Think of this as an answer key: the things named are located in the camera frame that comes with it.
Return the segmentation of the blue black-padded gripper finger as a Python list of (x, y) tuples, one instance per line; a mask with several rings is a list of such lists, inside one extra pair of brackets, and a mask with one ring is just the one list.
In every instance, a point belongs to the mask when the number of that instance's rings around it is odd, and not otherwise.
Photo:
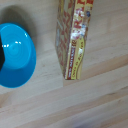
[(1, 35), (0, 35), (0, 71), (3, 67), (4, 62), (5, 62), (5, 55), (4, 55), (4, 50), (3, 50), (3, 45), (2, 45)]

